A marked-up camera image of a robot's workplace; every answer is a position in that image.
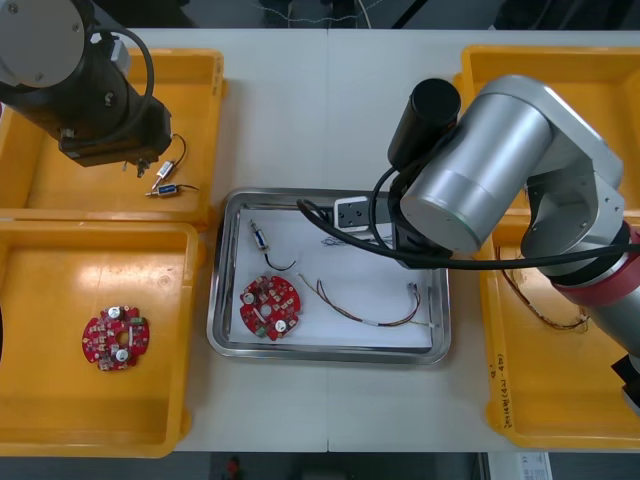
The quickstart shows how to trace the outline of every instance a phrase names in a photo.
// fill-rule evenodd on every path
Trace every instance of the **floor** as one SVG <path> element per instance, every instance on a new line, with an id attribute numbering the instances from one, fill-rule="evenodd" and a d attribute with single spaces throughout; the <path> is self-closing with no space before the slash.
<path id="1" fill-rule="evenodd" d="M 408 29 L 478 29 L 491 28 L 505 0 L 429 0 L 406 24 Z M 533 0 L 519 0 L 523 5 Z M 554 0 L 585 2 L 616 2 L 622 0 Z M 640 30 L 640 1 L 628 0 L 631 8 L 620 28 Z M 373 28 L 391 28 L 414 0 L 362 0 Z M 189 0 L 184 13 L 200 28 L 261 28 L 264 11 L 259 0 Z M 331 15 L 331 8 L 320 0 L 293 0 L 295 28 L 327 28 L 328 22 L 318 22 Z M 359 7 L 356 9 L 358 28 L 367 28 Z M 102 23 L 108 16 L 99 13 Z"/>
<path id="2" fill-rule="evenodd" d="M 7 480 L 227 480 L 227 453 L 173 453 L 160 460 L 0 459 Z M 475 454 L 238 455 L 243 480 L 298 480 L 301 472 L 341 472 L 349 480 L 472 480 Z M 334 477 L 321 477 L 333 480 Z"/>

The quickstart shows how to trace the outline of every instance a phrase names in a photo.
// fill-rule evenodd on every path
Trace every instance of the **orange tray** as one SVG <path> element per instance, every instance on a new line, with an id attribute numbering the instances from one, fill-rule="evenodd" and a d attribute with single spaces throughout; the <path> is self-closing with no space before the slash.
<path id="1" fill-rule="evenodd" d="M 189 423 L 198 246 L 186 224 L 0 222 L 0 455 L 174 449 Z M 82 351 L 85 325 L 109 305 L 149 321 L 149 348 L 126 371 L 101 372 Z"/>
<path id="2" fill-rule="evenodd" d="M 58 151 L 57 141 L 6 109 L 0 122 L 0 218 L 185 222 L 206 229 L 220 107 L 226 84 L 222 54 L 213 50 L 152 50 L 154 96 L 171 112 L 171 129 L 187 141 L 184 161 L 171 182 L 190 184 L 179 196 L 147 198 L 164 160 L 177 160 L 174 140 L 142 179 L 122 164 L 84 168 Z M 129 81 L 144 90 L 139 50 L 131 50 Z"/>
<path id="3" fill-rule="evenodd" d="M 522 228 L 507 223 L 478 259 L 519 254 Z M 579 310 L 537 269 L 513 272 L 540 313 L 571 324 Z M 481 272 L 480 290 L 489 366 L 491 427 L 525 448 L 640 448 L 640 418 L 622 396 L 611 369 L 626 352 L 593 321 L 588 329 L 559 331 L 520 300 L 502 272 Z"/>
<path id="4" fill-rule="evenodd" d="M 462 52 L 463 108 L 503 75 L 527 75 L 549 85 L 624 162 L 620 192 L 627 217 L 640 217 L 640 48 L 509 47 L 475 45 Z M 507 211 L 522 233 L 530 212 L 524 192 Z"/>
<path id="5" fill-rule="evenodd" d="M 490 80 L 522 74 L 551 86 L 624 162 L 625 214 L 640 225 L 640 49 L 472 46 L 454 83 L 467 107 Z M 476 255 L 519 255 L 530 212 L 521 192 Z M 513 273 L 541 313 L 573 323 L 578 307 L 535 269 Z M 625 352 L 592 321 L 584 333 L 545 325 L 502 272 L 480 274 L 491 399 L 489 424 L 525 448 L 640 448 L 640 418 L 611 365 Z"/>

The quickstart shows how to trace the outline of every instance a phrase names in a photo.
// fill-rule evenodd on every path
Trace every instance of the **white tabletop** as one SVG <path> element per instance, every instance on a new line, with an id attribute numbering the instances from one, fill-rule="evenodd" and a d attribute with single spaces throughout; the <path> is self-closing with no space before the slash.
<path id="1" fill-rule="evenodd" d="M 225 55 L 213 202 L 238 187 L 371 189 L 411 90 L 451 78 L 469 44 L 625 46 L 635 32 L 142 30 L 152 47 Z M 453 345 L 433 367 L 223 358 L 196 309 L 179 450 L 499 451 L 489 398 L 478 279 L 451 275 Z"/>

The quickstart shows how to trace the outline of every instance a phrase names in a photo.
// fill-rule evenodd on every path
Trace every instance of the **cable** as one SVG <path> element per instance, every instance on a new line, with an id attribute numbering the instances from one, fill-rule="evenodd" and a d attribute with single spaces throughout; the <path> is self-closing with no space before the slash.
<path id="1" fill-rule="evenodd" d="M 369 14 L 367 13 L 367 9 L 364 8 L 364 4 L 362 3 L 362 0 L 358 0 L 358 5 L 360 5 L 360 9 L 362 10 L 362 14 L 364 15 L 364 19 L 367 22 L 367 27 L 369 27 L 369 30 L 371 30 L 371 20 L 369 20 Z"/>
<path id="2" fill-rule="evenodd" d="M 180 141 L 182 142 L 182 147 L 183 147 L 182 148 L 182 155 L 180 155 L 180 158 L 178 159 L 178 161 L 174 165 L 174 168 L 176 168 L 178 165 L 180 165 L 180 162 L 182 162 L 182 160 L 184 160 L 184 157 L 187 155 L 187 141 L 179 133 L 174 133 L 173 135 L 171 135 L 171 138 L 174 138 L 174 137 L 178 137 L 180 139 Z"/>
<path id="3" fill-rule="evenodd" d="M 271 263 L 271 261 L 269 260 L 269 254 L 265 253 L 264 254 L 264 259 L 267 262 L 267 265 L 269 265 L 271 268 L 273 268 L 274 270 L 277 270 L 278 272 L 286 272 L 287 270 L 289 270 L 291 267 L 293 267 L 296 264 L 296 261 L 294 260 L 293 263 L 291 265 L 289 265 L 288 267 L 276 267 L 274 264 Z"/>
<path id="4" fill-rule="evenodd" d="M 132 117 L 130 117 L 129 120 L 124 125 L 122 125 L 122 127 L 100 138 L 94 138 L 89 140 L 67 140 L 65 141 L 66 149 L 91 147 L 97 144 L 111 143 L 111 142 L 122 139 L 124 135 L 126 135 L 131 130 L 133 130 L 133 128 L 140 122 L 140 120 L 142 120 L 153 98 L 153 86 L 155 84 L 155 71 L 153 69 L 153 60 L 151 59 L 151 53 L 149 52 L 149 49 L 144 44 L 142 39 L 139 36 L 137 36 L 135 33 L 127 30 L 126 28 L 118 28 L 118 27 L 96 28 L 92 31 L 92 33 L 116 33 L 118 35 L 124 35 L 125 37 L 129 37 L 131 40 L 133 40 L 133 42 L 138 47 L 140 47 L 140 51 L 142 52 L 142 57 L 144 58 L 144 64 L 147 69 L 147 86 L 145 88 L 144 95 L 142 96 L 140 105 L 136 110 L 136 113 Z"/>
<path id="5" fill-rule="evenodd" d="M 409 290 L 411 291 L 411 293 L 413 294 L 413 296 L 416 299 L 416 306 L 414 307 L 414 309 L 411 311 L 411 313 L 409 313 L 409 315 L 407 315 L 406 317 L 404 317 L 401 320 L 397 320 L 395 322 L 390 322 L 390 323 L 380 323 L 380 322 L 376 322 L 376 321 L 373 321 L 373 320 L 367 320 L 365 318 L 357 317 L 356 315 L 348 312 L 344 308 L 341 308 L 341 307 L 337 306 L 336 304 L 334 304 L 331 300 L 329 300 L 329 297 L 327 296 L 327 292 L 324 291 L 324 285 L 322 285 L 322 280 L 318 279 L 316 281 L 316 287 L 314 288 L 307 281 L 307 279 L 304 277 L 304 275 L 302 275 L 301 273 L 298 273 L 298 276 L 302 279 L 302 281 L 305 283 L 305 285 L 307 287 L 309 287 L 309 289 L 313 293 L 315 293 L 318 297 L 320 297 L 320 299 L 324 303 L 329 305 L 331 308 L 333 308 L 340 315 L 342 315 L 343 317 L 349 318 L 350 320 L 353 320 L 355 322 L 364 323 L 365 325 L 370 325 L 372 327 L 399 327 L 400 325 L 404 325 L 405 323 L 409 323 L 413 319 L 413 317 L 415 317 L 416 313 L 418 312 L 418 309 L 420 308 L 420 304 L 422 303 L 422 297 L 420 296 L 420 292 L 418 291 L 418 286 L 415 283 L 410 283 L 410 284 L 408 284 Z"/>
<path id="6" fill-rule="evenodd" d="M 200 189 L 198 187 L 194 187 L 193 185 L 182 185 L 182 184 L 180 184 L 180 185 L 176 185 L 176 186 L 180 187 L 180 188 L 189 188 L 191 190 L 195 190 L 196 192 L 200 191 Z"/>
<path id="7" fill-rule="evenodd" d="M 640 253 L 640 244 L 611 245 L 608 247 L 595 248 L 584 252 L 565 253 L 562 255 L 552 255 L 539 258 L 523 258 L 521 260 L 451 260 L 430 255 L 420 255 L 415 253 L 399 252 L 397 250 L 387 250 L 379 245 L 372 245 L 363 240 L 359 240 L 348 233 L 344 233 L 333 225 L 323 221 L 318 217 L 320 208 L 313 202 L 300 199 L 296 202 L 298 209 L 307 220 L 313 223 L 323 232 L 342 240 L 349 245 L 366 250 L 370 253 L 382 255 L 383 257 L 401 260 L 407 263 L 421 265 L 423 268 L 450 268 L 454 270 L 504 270 L 516 268 L 549 267 L 552 265 L 562 265 L 565 263 L 578 262 L 595 257 L 620 255 L 625 252 Z"/>
<path id="8" fill-rule="evenodd" d="M 496 258 L 500 259 L 499 248 L 496 248 Z M 587 312 L 584 308 L 579 307 L 580 315 L 578 316 L 578 319 L 574 323 L 565 325 L 562 323 L 554 322 L 549 317 L 547 317 L 546 315 L 543 315 L 540 311 L 538 311 L 538 309 L 533 305 L 533 303 L 531 303 L 531 300 L 529 300 L 527 296 L 524 294 L 524 292 L 520 290 L 520 287 L 518 286 L 518 283 L 515 281 L 515 279 L 509 273 L 507 273 L 507 270 L 502 270 L 501 272 L 505 281 L 511 287 L 511 290 L 513 290 L 516 296 L 520 299 L 520 301 L 522 301 L 522 303 L 524 303 L 527 306 L 529 311 L 531 311 L 531 313 L 533 313 L 539 320 L 541 320 L 551 328 L 555 328 L 556 330 L 575 330 L 579 326 L 584 325 L 585 326 L 584 330 L 580 331 L 579 333 L 585 333 L 589 329 L 589 324 L 587 322 L 590 320 L 591 317 L 587 315 Z"/>
<path id="9" fill-rule="evenodd" d="M 376 242 L 378 242 L 378 245 L 380 245 L 382 248 L 385 248 L 387 250 L 391 250 L 391 248 L 389 248 L 389 246 L 385 243 L 385 241 L 380 236 L 380 232 L 378 232 L 378 222 L 376 221 L 376 203 L 378 202 L 378 194 L 380 193 L 380 189 L 382 188 L 382 185 L 384 185 L 384 182 L 386 182 L 387 179 L 391 175 L 393 175 L 395 171 L 396 169 L 391 167 L 389 170 L 384 172 L 384 174 L 378 180 L 378 183 L 376 183 L 376 186 L 373 187 L 373 190 L 371 191 L 371 196 L 369 196 L 369 212 L 368 212 L 369 228 L 371 229 L 373 238 L 375 238 Z"/>
<path id="10" fill-rule="evenodd" d="M 374 243 L 374 244 L 376 243 L 375 239 L 373 238 L 365 237 L 363 238 L 363 240 L 368 243 Z M 393 235 L 387 235 L 385 237 L 382 237 L 382 240 L 384 240 L 384 243 L 386 243 L 387 245 L 391 245 L 393 244 Z M 342 240 L 338 240 L 337 238 L 334 238 L 334 237 L 324 238 L 320 243 L 325 247 L 342 247 L 344 245 L 347 245 Z"/>
<path id="11" fill-rule="evenodd" d="M 363 11 L 371 10 L 373 7 L 377 6 L 378 4 L 380 4 L 380 3 L 384 2 L 384 1 L 385 0 L 378 0 L 377 2 L 374 2 L 371 5 L 369 5 L 369 7 L 367 7 Z M 318 18 L 318 19 L 313 19 L 313 18 L 291 18 L 291 17 L 288 17 L 288 16 L 282 14 L 281 12 L 279 12 L 278 10 L 275 10 L 273 8 L 263 7 L 262 5 L 258 5 L 257 3 L 253 3 L 253 2 L 247 2 L 247 3 L 249 5 L 251 5 L 253 8 L 257 8 L 257 9 L 263 10 L 265 12 L 275 13 L 276 15 L 282 17 L 283 19 L 287 20 L 290 23 L 296 23 L 296 22 L 322 23 L 322 22 L 327 22 L 327 21 L 340 22 L 342 20 L 349 20 L 349 19 L 357 20 L 357 19 L 359 19 L 360 17 L 363 16 L 363 13 L 360 12 L 358 15 L 347 15 L 345 17 L 340 17 L 340 18 L 333 18 L 333 17 L 323 17 L 323 18 Z"/>

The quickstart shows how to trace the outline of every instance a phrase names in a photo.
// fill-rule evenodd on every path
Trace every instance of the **electronic component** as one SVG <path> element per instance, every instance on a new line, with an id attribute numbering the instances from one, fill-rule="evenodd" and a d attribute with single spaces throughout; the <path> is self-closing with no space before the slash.
<path id="1" fill-rule="evenodd" d="M 170 183 L 168 185 L 160 185 L 157 190 L 147 193 L 147 197 L 173 197 L 181 192 L 181 189 L 188 188 L 190 190 L 198 190 L 197 187 L 192 185 L 176 185 Z"/>
<path id="2" fill-rule="evenodd" d="M 180 158 L 177 161 L 168 160 L 168 161 L 166 161 L 166 162 L 164 162 L 162 164 L 162 166 L 160 167 L 160 170 L 158 170 L 158 173 L 156 173 L 158 178 L 154 182 L 153 186 L 151 187 L 151 192 L 155 191 L 155 189 L 158 188 L 161 183 L 163 183 L 164 181 L 168 180 L 169 177 L 171 177 L 171 175 L 173 175 L 173 173 L 175 172 L 176 168 L 178 168 L 178 165 L 180 165 L 182 160 L 184 160 L 185 155 L 187 154 L 187 142 L 184 139 L 184 137 L 182 135 L 174 133 L 171 136 L 171 138 L 179 138 L 180 139 L 180 141 L 182 142 L 182 154 L 180 155 Z"/>
<path id="3" fill-rule="evenodd" d="M 242 321 L 260 338 L 276 341 L 299 323 L 300 296 L 282 277 L 258 277 L 244 289 L 240 300 Z"/>
<path id="4" fill-rule="evenodd" d="M 267 238 L 264 236 L 264 233 L 262 233 L 262 230 L 258 228 L 256 222 L 253 220 L 249 221 L 249 226 L 253 232 L 253 239 L 256 241 L 258 250 L 260 253 L 267 253 L 269 251 L 269 243 L 267 242 Z"/>
<path id="5" fill-rule="evenodd" d="M 296 264 L 295 260 L 288 267 L 278 267 L 272 264 L 271 260 L 269 259 L 269 243 L 267 242 L 267 237 L 264 236 L 262 230 L 258 228 L 258 225 L 256 225 L 256 222 L 254 222 L 253 220 L 249 221 L 249 226 L 251 227 L 251 231 L 253 232 L 253 239 L 256 241 L 256 247 L 258 247 L 258 251 L 260 253 L 264 254 L 264 260 L 265 262 L 267 262 L 267 265 L 278 272 L 286 272 Z"/>
<path id="6" fill-rule="evenodd" d="M 82 335 L 82 351 L 102 371 L 126 370 L 149 347 L 149 325 L 137 308 L 114 306 L 92 318 Z"/>
<path id="7" fill-rule="evenodd" d="M 175 166 L 176 163 L 173 160 L 168 160 L 162 164 L 162 167 L 160 167 L 160 170 L 158 170 L 158 173 L 156 173 L 158 179 L 151 186 L 152 192 L 158 187 L 158 185 L 164 182 L 169 177 L 169 175 L 173 173 Z"/>

